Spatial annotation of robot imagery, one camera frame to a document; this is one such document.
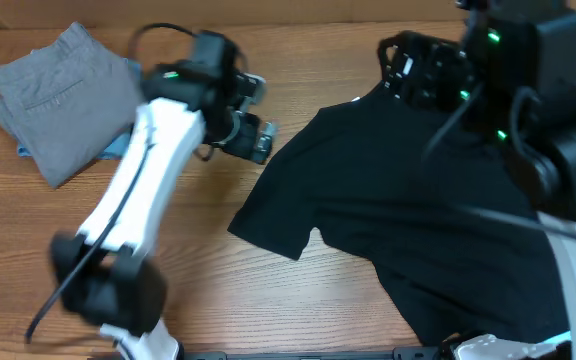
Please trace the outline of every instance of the gray shorts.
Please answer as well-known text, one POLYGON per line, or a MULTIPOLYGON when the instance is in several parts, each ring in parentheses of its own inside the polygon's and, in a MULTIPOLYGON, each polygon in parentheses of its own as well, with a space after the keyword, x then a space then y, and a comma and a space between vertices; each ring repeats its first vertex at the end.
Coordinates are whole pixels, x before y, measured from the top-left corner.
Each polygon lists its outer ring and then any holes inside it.
POLYGON ((52 45, 0 66, 0 125, 57 187, 135 120, 143 102, 125 61, 73 23, 52 45))

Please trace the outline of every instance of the black cable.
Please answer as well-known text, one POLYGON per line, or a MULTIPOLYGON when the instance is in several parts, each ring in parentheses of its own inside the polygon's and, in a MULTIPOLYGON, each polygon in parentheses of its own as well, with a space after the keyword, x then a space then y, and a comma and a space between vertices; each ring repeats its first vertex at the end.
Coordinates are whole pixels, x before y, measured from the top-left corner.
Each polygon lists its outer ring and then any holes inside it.
POLYGON ((190 35, 192 37, 197 37, 197 35, 195 33, 193 33, 192 31, 186 29, 183 26, 179 26, 179 25, 175 25, 175 24, 170 24, 170 23, 153 23, 153 24, 148 24, 145 25, 139 29, 137 29, 132 36, 130 37, 130 40, 128 41, 128 52, 126 54, 126 57, 128 59, 132 59, 132 60, 136 60, 135 56, 137 53, 137 43, 139 41, 139 38, 141 38, 141 36, 147 32, 150 31, 152 29, 161 29, 161 28, 165 28, 165 29, 173 29, 173 30, 177 30, 179 32, 182 32, 184 34, 190 35))
POLYGON ((124 344, 123 341, 119 340, 117 342, 117 347, 121 348, 121 350, 123 350, 124 354, 126 354, 126 356, 128 357, 128 360, 137 360, 135 358, 135 356, 130 352, 130 349, 128 349, 128 347, 124 344))
POLYGON ((241 69, 244 74, 248 73, 248 58, 241 50, 237 50, 237 56, 241 58, 241 69))
POLYGON ((524 101, 529 97, 535 102, 539 101, 537 92, 531 87, 522 86, 518 88, 512 99, 510 116, 508 118, 510 141, 515 151, 521 156, 526 156, 526 151, 524 150, 521 138, 519 137, 519 115, 521 114, 521 107, 523 106, 524 101))
POLYGON ((565 238, 576 241, 576 233, 566 231, 566 230, 561 230, 561 229, 558 229, 558 228, 555 228, 552 226, 544 225, 538 221, 535 221, 535 220, 532 220, 529 218, 508 214, 508 213, 504 213, 501 211, 484 209, 484 208, 479 208, 479 207, 469 206, 469 205, 441 204, 441 203, 430 203, 430 204, 415 203, 415 204, 409 204, 409 206, 411 206, 411 207, 425 207, 425 208, 432 208, 432 209, 442 209, 442 210, 452 210, 452 211, 456 211, 456 212, 466 214, 469 216, 476 216, 476 217, 480 217, 482 219, 486 219, 486 220, 490 220, 490 221, 494 221, 494 222, 498 222, 498 223, 502 223, 502 224, 506 224, 506 225, 518 226, 518 227, 533 230, 533 231, 541 231, 541 232, 545 232, 545 233, 561 235, 565 238))
POLYGON ((135 173, 135 176, 132 178, 132 181, 131 181, 130 185, 128 186, 128 189, 126 190, 126 193, 124 194, 123 198, 119 202, 117 209, 115 210, 115 212, 110 217, 110 220, 108 221, 108 225, 106 225, 104 230, 101 232, 101 235, 99 235, 99 238, 97 238, 97 240, 95 240, 95 242, 90 247, 90 250, 88 250, 88 252, 86 252, 86 254, 81 258, 81 260, 79 260, 77 265, 72 269, 72 271, 70 271, 68 276, 66 276, 64 281, 59 285, 59 287, 57 287, 57 289, 52 293, 52 295, 50 295, 48 300, 46 300, 44 305, 39 309, 39 311, 37 312, 35 317, 32 319, 32 322, 28 326, 28 329, 26 330, 26 334, 24 335, 26 338, 27 344, 30 344, 30 342, 32 341, 32 334, 35 332, 35 329, 39 325, 39 322, 44 318, 44 316, 46 316, 46 314, 48 313, 50 308, 52 308, 52 306, 57 302, 57 300, 59 300, 59 297, 64 292, 64 290, 66 290, 66 288, 70 285, 70 283, 73 281, 73 279, 81 272, 81 270, 84 268, 84 266, 86 266, 88 261, 90 261, 92 256, 99 250, 99 248, 103 244, 104 240, 106 239, 106 237, 108 236, 108 234, 110 233, 112 228, 115 226, 117 219, 119 218, 119 215, 121 215, 121 211, 123 210, 124 206, 126 205, 126 202, 128 201, 130 194, 132 193, 132 190, 134 189, 135 185, 137 184, 137 180, 139 179, 139 175, 141 175, 141 171, 143 170, 144 165, 146 163, 146 160, 148 159, 148 153, 150 152, 150 149, 153 146, 152 145, 152 132, 153 132, 154 124, 152 121, 152 114, 148 114, 148 119, 149 119, 149 125, 148 125, 148 133, 147 133, 147 137, 146 137, 146 149, 144 151, 143 157, 141 158, 141 162, 139 163, 139 167, 137 168, 137 172, 135 173))
POLYGON ((479 17, 478 11, 476 9, 471 9, 470 15, 466 20, 466 32, 464 33, 464 36, 461 38, 461 42, 459 43, 460 51, 466 51, 466 47, 468 47, 468 43, 470 42, 472 35, 475 33, 478 17, 479 17))
POLYGON ((472 94, 468 97, 468 99, 463 104, 461 104, 457 108, 457 110, 455 110, 455 112, 452 113, 452 115, 450 115, 450 118, 446 120, 446 123, 442 125, 439 128, 439 130, 437 130, 437 132, 435 133, 435 135, 432 136, 432 138, 430 138, 430 140, 426 145, 426 148, 424 149, 421 155, 422 165, 426 162, 430 154, 432 154, 433 150, 435 150, 435 147, 437 147, 441 139, 443 139, 443 137, 446 136, 448 131, 450 131, 450 129, 452 129, 452 127, 455 126, 459 122, 459 120, 461 120, 462 116, 466 113, 470 105, 472 105, 472 103, 475 102, 475 100, 477 100, 479 95, 481 95, 483 89, 484 84, 477 85, 475 87, 475 90, 473 90, 472 94))

